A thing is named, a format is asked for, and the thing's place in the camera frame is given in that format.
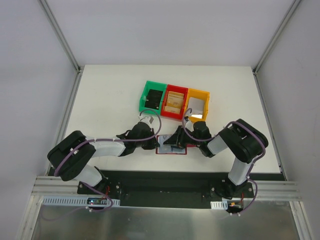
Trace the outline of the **red leather card holder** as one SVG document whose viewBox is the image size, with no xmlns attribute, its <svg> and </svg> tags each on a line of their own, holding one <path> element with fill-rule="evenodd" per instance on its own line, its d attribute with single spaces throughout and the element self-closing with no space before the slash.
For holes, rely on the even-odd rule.
<svg viewBox="0 0 320 240">
<path fill-rule="evenodd" d="M 169 154 L 158 154 L 157 153 L 157 148 L 155 149 L 155 154 L 156 155 L 186 155 L 188 153 L 188 149 L 189 148 L 195 148 L 195 145 L 192 144 L 188 144 L 186 148 L 182 149 L 182 148 L 178 148 L 176 146 L 171 146 L 172 148 L 172 153 Z"/>
</svg>

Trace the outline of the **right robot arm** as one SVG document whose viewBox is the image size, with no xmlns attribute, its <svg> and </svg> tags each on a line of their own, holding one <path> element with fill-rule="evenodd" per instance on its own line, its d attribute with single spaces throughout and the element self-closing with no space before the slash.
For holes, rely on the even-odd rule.
<svg viewBox="0 0 320 240">
<path fill-rule="evenodd" d="M 235 157 L 232 168 L 224 182 L 214 188 L 214 192 L 222 198 L 232 199 L 242 193 L 253 163 L 265 155 L 269 142 L 263 133 L 241 118 L 230 122 L 212 136 L 205 121 L 192 123 L 186 117 L 163 145 L 179 149 L 192 145 L 208 158 L 229 149 Z"/>
</svg>

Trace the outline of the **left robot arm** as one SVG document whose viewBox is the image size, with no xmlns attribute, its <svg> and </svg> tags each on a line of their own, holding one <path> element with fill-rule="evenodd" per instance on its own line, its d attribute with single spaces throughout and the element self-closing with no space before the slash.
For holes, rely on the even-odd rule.
<svg viewBox="0 0 320 240">
<path fill-rule="evenodd" d="M 75 130 L 48 152 L 47 159 L 55 169 L 54 176 L 64 182 L 77 180 L 99 195 L 107 194 L 110 183 L 98 167 L 88 164 L 92 158 L 124 157 L 137 148 L 154 150 L 159 146 L 154 129 L 140 121 L 113 138 L 89 138 Z"/>
</svg>

